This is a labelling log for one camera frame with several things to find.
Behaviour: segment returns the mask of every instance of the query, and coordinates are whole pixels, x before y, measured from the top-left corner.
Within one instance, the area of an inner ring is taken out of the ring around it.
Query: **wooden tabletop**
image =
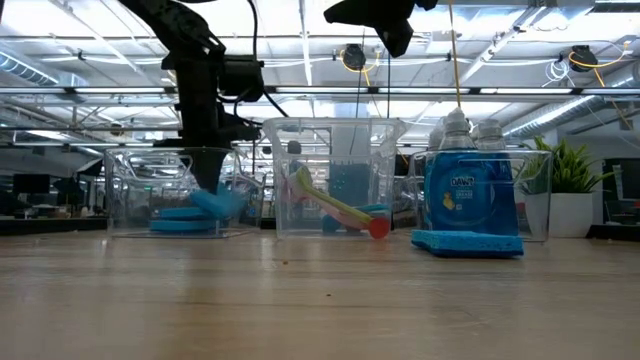
[[[0,359],[640,359],[640,244],[0,238]]]

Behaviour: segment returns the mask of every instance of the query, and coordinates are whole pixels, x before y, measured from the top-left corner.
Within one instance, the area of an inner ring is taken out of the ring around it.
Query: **transparent container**
[[[222,238],[260,227],[264,184],[242,173],[235,151],[109,149],[105,174],[111,236]]]
[[[552,165],[550,152],[536,150],[416,153],[409,175],[419,228],[545,242]]]
[[[396,176],[393,183],[393,226],[396,230],[417,226],[413,181],[410,176]]]
[[[263,130],[273,147],[278,238],[386,237],[403,122],[281,118]]]

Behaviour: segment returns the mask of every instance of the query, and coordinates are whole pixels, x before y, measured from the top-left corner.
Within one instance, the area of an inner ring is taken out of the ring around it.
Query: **computer monitor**
[[[48,194],[51,177],[48,174],[14,174],[13,192],[15,194]]]

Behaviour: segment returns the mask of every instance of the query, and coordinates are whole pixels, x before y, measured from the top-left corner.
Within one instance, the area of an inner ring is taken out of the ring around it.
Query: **bottle label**
[[[434,161],[428,198],[425,194],[433,230],[483,232],[494,194],[484,162],[472,161],[476,157],[447,153]]]

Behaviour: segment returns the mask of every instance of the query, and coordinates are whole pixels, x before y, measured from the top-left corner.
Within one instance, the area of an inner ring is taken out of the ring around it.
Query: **dawn dish soap bottle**
[[[485,232],[492,203],[489,169],[473,150],[469,123],[456,108],[444,120],[444,138],[433,161],[428,198],[425,194],[432,230]]]
[[[500,152],[500,150],[507,148],[502,136],[502,127],[498,120],[487,119],[478,124],[477,128],[478,141],[476,144],[478,149],[495,150],[495,153],[488,153],[486,157],[497,160],[487,163],[494,199],[492,214],[487,221],[486,232],[494,235],[517,236],[519,233],[518,212],[513,189],[511,163],[509,154]]]
[[[429,204],[429,184],[431,182],[431,170],[433,169],[433,161],[435,160],[435,151],[438,151],[440,148],[440,144],[442,143],[442,138],[444,137],[444,117],[442,117],[436,123],[436,127],[431,130],[429,133],[429,156],[427,156],[424,160],[424,163],[421,166],[424,166],[424,181],[420,184],[416,184],[418,187],[422,188],[424,191],[424,206],[418,206],[418,211],[420,212],[418,216],[421,216],[424,221],[427,229],[432,229],[433,226],[431,224],[431,208]]]

